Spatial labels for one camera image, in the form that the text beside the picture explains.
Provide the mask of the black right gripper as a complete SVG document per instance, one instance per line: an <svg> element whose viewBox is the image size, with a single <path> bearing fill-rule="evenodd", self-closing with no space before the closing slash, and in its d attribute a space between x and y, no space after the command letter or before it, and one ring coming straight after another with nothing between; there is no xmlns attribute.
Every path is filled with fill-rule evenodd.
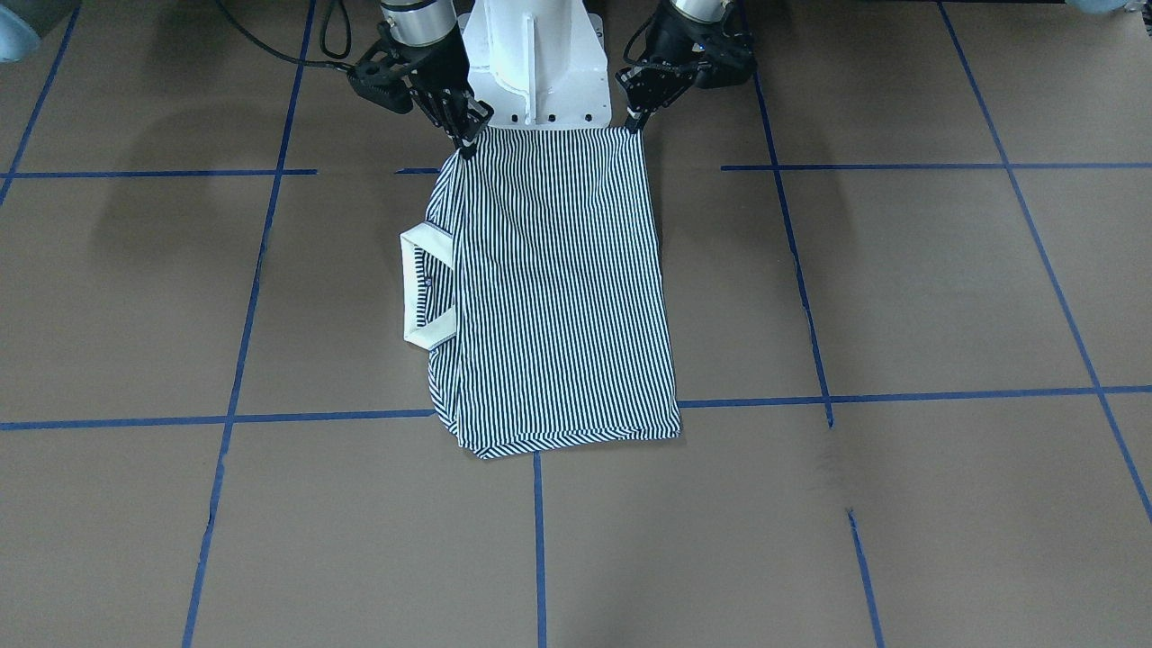
<svg viewBox="0 0 1152 648"><path fill-rule="evenodd" d="M429 118L444 118L444 129L463 160L476 153L477 131L494 115L488 103L469 95L469 61L464 37L449 32L427 46L399 44L397 51L410 67L407 80L414 100Z"/></svg>

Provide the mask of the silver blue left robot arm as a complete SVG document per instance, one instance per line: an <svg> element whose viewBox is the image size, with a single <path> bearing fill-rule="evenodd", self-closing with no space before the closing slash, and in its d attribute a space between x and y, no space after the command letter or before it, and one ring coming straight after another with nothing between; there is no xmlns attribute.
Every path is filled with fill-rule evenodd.
<svg viewBox="0 0 1152 648"><path fill-rule="evenodd" d="M748 33L728 31L732 1L659 1L623 48L616 73L626 92L626 130L638 134L652 114L691 89L744 85L756 70Z"/></svg>

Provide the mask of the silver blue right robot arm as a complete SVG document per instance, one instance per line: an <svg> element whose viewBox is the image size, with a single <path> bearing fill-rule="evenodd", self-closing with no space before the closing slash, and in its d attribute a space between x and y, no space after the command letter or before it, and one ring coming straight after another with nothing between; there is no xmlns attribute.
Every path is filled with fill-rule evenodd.
<svg viewBox="0 0 1152 648"><path fill-rule="evenodd" d="M343 1L329 1L323 18L341 16L344 48L333 50L323 42L319 60L273 48L243 27L222 1L215 1L214 7L244 40L276 60L341 73L355 95L392 113L407 114L419 108L432 126L449 137L461 158L472 158L493 110L476 98L468 81L469 59L455 3L380 1L378 5L382 12L377 27L378 42L354 63L348 62L351 20Z"/></svg>

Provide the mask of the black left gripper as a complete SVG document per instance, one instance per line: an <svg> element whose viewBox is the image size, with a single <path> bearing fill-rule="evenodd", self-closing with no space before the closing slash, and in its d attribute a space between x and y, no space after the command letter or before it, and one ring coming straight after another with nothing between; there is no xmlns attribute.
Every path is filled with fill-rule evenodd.
<svg viewBox="0 0 1152 648"><path fill-rule="evenodd" d="M617 85L626 92L626 130L642 134L658 108L694 86L705 38L730 32L735 3L658 3L626 44Z"/></svg>

